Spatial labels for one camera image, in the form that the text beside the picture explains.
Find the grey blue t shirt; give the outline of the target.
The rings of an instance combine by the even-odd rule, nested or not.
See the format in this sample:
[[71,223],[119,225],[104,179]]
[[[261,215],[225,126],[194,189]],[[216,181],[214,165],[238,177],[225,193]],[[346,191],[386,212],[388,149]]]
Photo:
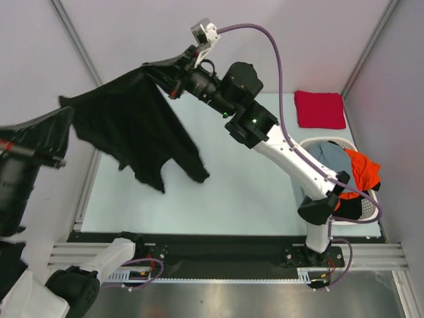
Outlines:
[[351,159],[338,144],[330,141],[316,142],[309,145],[307,151],[329,169],[335,172],[345,171],[350,177],[346,184],[356,189]]

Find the folded red t shirt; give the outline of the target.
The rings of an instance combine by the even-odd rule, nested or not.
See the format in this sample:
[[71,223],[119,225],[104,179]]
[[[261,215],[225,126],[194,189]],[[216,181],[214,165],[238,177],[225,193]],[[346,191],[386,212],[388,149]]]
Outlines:
[[294,103],[297,122],[304,129],[346,128],[344,103],[338,93],[311,93],[296,91]]

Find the aluminium frame rail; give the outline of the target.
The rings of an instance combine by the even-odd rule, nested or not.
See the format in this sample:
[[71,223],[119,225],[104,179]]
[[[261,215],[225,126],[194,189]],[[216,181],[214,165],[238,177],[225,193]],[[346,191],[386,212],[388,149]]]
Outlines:
[[[351,271],[408,271],[404,251],[400,244],[352,244],[345,242],[335,243],[341,249],[338,257],[347,262],[352,260]],[[54,244],[48,269],[63,269],[71,265],[79,265],[103,252],[108,243],[100,242],[58,242]]]

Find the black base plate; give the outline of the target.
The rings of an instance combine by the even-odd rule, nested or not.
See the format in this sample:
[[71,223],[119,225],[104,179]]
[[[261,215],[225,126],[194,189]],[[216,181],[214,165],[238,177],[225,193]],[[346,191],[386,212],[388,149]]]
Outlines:
[[165,278],[289,278],[295,270],[343,268],[334,243],[319,256],[307,251],[305,237],[236,235],[155,235],[73,232],[69,242],[110,243],[116,238],[136,243],[136,258],[162,261]]

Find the black garment in basket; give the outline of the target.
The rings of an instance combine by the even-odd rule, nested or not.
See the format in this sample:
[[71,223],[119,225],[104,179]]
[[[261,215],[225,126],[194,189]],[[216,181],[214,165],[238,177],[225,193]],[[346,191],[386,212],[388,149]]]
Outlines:
[[358,220],[362,216],[362,197],[353,199],[340,199],[340,205],[334,216],[345,219]]

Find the black t shirt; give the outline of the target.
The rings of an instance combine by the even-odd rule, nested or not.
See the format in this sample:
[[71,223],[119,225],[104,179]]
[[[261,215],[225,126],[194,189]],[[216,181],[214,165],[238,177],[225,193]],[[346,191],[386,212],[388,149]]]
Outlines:
[[162,167],[169,160],[195,182],[210,176],[198,147],[142,68],[58,102],[74,110],[80,140],[112,156],[120,170],[130,167],[142,184],[164,192]]

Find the orange t shirt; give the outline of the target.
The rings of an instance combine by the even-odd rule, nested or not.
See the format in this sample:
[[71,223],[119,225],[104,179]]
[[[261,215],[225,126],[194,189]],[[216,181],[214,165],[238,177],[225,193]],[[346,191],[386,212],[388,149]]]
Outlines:
[[[365,194],[368,194],[369,190],[379,191],[381,187],[381,179],[378,175],[380,171],[380,165],[371,161],[367,156],[355,150],[345,148],[345,152],[349,155],[352,162],[352,171],[356,188]],[[358,196],[361,195],[346,189],[346,191],[339,195],[339,203],[335,211],[340,205],[340,199],[353,199]]]

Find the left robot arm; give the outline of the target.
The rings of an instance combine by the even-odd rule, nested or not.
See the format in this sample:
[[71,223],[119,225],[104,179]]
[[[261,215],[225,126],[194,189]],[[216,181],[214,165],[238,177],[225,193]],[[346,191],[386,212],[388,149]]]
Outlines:
[[27,122],[1,127],[1,316],[83,317],[101,284],[126,262],[146,257],[141,237],[123,232],[87,260],[50,270],[55,241],[70,230],[51,173],[65,165],[74,111],[57,109]]

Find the white laundry basket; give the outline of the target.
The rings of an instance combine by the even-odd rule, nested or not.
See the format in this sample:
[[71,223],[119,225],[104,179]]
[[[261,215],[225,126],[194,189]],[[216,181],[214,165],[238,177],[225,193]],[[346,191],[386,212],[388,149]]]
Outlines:
[[[334,142],[335,144],[338,144],[343,149],[347,148],[347,149],[351,149],[351,150],[355,150],[359,152],[357,147],[355,147],[355,145],[353,145],[351,141],[345,138],[330,137],[330,136],[307,138],[301,141],[300,145],[307,151],[309,145],[316,142],[323,142],[323,141]],[[373,200],[377,200],[376,191],[369,190],[367,195],[369,195]],[[364,198],[362,200],[362,216],[356,221],[369,221],[374,219],[377,216],[377,214],[378,214],[378,208],[370,200]],[[347,225],[352,223],[353,221],[352,219],[345,219],[342,217],[339,217],[339,218],[344,219],[343,221],[337,222],[340,225]]]

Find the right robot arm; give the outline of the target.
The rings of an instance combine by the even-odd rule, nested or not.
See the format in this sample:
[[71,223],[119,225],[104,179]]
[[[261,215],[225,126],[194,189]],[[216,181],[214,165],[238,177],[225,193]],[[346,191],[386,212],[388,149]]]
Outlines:
[[295,265],[320,266],[329,259],[331,217],[339,195],[350,180],[348,172],[320,163],[302,148],[267,108],[255,100],[263,88],[252,64],[233,63],[220,78],[202,67],[206,59],[200,48],[163,63],[162,89],[172,99],[188,92],[230,120],[225,128],[231,137],[267,157],[303,188],[305,198],[297,212],[307,224],[303,248],[293,252]]

